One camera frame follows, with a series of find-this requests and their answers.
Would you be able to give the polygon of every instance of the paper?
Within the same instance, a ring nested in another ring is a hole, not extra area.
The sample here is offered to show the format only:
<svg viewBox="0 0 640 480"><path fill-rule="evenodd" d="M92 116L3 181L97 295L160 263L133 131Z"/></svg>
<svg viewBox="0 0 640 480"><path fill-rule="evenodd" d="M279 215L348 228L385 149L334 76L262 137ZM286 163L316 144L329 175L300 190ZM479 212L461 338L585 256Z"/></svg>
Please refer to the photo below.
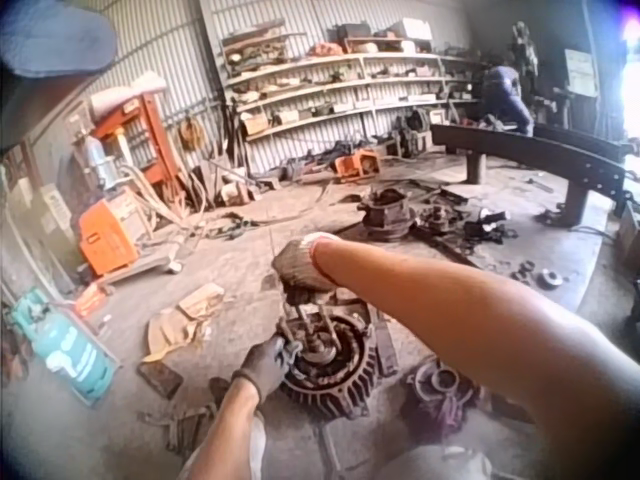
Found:
<svg viewBox="0 0 640 480"><path fill-rule="evenodd" d="M569 72L569 90L586 97L598 96L598 85L591 55L575 50L565 50Z"/></svg>

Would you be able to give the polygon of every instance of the work glove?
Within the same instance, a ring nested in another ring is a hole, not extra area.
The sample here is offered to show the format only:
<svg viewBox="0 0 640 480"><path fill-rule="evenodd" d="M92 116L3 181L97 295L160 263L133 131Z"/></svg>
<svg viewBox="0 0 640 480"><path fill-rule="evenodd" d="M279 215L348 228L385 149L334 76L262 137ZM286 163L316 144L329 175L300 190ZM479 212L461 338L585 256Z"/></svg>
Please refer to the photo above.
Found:
<svg viewBox="0 0 640 480"><path fill-rule="evenodd" d="M271 266L280 276L289 305L324 303L324 297L338 286L316 267L313 249L320 241L340 240L330 233L310 233L291 240L273 259Z"/></svg>
<svg viewBox="0 0 640 480"><path fill-rule="evenodd" d="M280 335L274 335L266 342L254 345L240 369L233 374L232 379L241 377L253 383L260 403L280 386L296 355L302 350L300 342L285 343Z"/></svg>

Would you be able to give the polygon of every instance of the forearm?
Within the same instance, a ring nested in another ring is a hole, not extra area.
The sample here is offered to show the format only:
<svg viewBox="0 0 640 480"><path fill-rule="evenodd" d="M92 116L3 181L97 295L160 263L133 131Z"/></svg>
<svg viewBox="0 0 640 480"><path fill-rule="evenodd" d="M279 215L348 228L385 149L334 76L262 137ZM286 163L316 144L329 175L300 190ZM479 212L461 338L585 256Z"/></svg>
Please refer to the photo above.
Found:
<svg viewBox="0 0 640 480"><path fill-rule="evenodd" d="M259 396L251 382L237 378L224 397L215 423L200 447L189 480L249 480L249 444Z"/></svg>
<svg viewBox="0 0 640 480"><path fill-rule="evenodd" d="M572 425L575 438L586 423L610 424L636 388L638 366L600 332L516 282L344 241L318 242L314 260L446 363L557 428L551 434L562 443Z"/></svg>

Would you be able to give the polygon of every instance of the worker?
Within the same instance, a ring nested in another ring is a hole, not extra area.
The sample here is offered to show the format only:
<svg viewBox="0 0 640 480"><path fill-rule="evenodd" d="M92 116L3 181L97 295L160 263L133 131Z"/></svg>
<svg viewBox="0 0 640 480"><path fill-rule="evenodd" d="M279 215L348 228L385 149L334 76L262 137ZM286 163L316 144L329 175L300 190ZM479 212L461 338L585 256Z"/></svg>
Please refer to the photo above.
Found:
<svg viewBox="0 0 640 480"><path fill-rule="evenodd" d="M514 68L498 65L487 71L482 84L482 107L484 115L515 122L516 132L533 136L533 118L522 101L520 75Z"/></svg>
<svg viewBox="0 0 640 480"><path fill-rule="evenodd" d="M326 233L289 242L273 266L285 289L307 292L299 301L346 287L402 323L447 365L518 402L546 437L560 478L640 478L640 366L594 326L531 288ZM290 361L279 337L251 349L191 480L251 478L254 412ZM411 472L390 478L485 478L447 477L441 470L417 476L415 465ZM387 468L380 473L392 474Z"/></svg>

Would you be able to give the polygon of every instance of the teal gas cylinder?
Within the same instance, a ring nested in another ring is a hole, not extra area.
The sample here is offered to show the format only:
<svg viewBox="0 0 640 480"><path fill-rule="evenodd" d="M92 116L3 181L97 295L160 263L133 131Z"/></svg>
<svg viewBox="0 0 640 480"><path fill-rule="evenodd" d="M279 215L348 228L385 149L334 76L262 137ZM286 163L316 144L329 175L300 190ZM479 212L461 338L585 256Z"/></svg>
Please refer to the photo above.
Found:
<svg viewBox="0 0 640 480"><path fill-rule="evenodd" d="M33 288L11 311L12 322L31 341L47 368L71 382L88 403L100 399L111 384L114 362L72 320Z"/></svg>

